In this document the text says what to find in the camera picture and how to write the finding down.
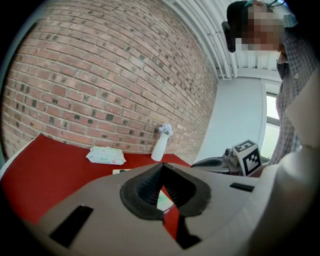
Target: white ceiling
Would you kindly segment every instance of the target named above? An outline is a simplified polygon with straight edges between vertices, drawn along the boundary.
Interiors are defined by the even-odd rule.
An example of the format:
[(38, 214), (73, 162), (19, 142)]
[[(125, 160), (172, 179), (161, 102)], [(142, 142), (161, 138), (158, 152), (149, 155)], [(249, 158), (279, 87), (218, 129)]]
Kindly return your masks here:
[(215, 75), (220, 79), (236, 77), (262, 78), (280, 82), (277, 72), (279, 53), (254, 56), (237, 47), (227, 50), (221, 23), (227, 20), (227, 7), (233, 0), (163, 0), (183, 19), (197, 37)]

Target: red tabletop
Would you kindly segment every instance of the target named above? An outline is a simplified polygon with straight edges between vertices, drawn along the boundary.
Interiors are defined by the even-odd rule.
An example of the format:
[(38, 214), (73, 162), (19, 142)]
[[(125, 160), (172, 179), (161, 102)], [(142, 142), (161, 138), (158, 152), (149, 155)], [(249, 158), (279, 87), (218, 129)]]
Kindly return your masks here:
[[(88, 152), (89, 149), (39, 135), (15, 158), (2, 177), (1, 187), (12, 210), (35, 224), (55, 204), (85, 184), (112, 175), (114, 169), (158, 163), (150, 154), (124, 154), (123, 165), (91, 163), (86, 158)], [(190, 166), (174, 154), (165, 154), (161, 162)], [(173, 207), (165, 214), (164, 222), (174, 237), (177, 221), (178, 209)]]

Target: white wall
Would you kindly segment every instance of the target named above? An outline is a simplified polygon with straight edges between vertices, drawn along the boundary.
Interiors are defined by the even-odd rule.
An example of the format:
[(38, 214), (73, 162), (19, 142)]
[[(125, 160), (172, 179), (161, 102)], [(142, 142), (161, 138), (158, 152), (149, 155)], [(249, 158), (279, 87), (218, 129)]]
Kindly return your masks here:
[(266, 122), (266, 87), (261, 79), (220, 80), (212, 117), (195, 161), (220, 157), (226, 148), (247, 139), (261, 149)]

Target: plaid shirt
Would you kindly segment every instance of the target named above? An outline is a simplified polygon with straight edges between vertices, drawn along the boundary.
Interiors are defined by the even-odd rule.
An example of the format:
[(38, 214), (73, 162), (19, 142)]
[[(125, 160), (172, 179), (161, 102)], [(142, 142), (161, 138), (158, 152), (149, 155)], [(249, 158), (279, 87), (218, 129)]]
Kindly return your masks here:
[(285, 15), (284, 25), (283, 44), (286, 60), (283, 60), (284, 55), (281, 54), (277, 63), (282, 79), (280, 91), (276, 97), (280, 133), (269, 165), (278, 164), (285, 155), (298, 150), (301, 145), (299, 136), (285, 111), (304, 88), (318, 63), (311, 44), (297, 33), (295, 17), (290, 14)]

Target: person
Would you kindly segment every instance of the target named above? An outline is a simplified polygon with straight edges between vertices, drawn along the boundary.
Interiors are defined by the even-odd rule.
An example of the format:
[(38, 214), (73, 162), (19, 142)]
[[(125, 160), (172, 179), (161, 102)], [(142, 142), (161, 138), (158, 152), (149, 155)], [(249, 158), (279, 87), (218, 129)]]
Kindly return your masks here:
[(288, 153), (296, 151), (301, 141), (286, 115), (287, 107), (304, 88), (318, 65), (314, 49), (302, 36), (299, 23), (291, 13), (279, 17), (281, 4), (258, 0), (231, 3), (227, 8), (227, 21), (236, 38), (253, 51), (278, 51), (277, 70), (282, 79), (276, 97), (279, 115), (279, 137), (270, 161), (261, 166), (252, 176), (259, 177), (267, 165), (278, 164)]

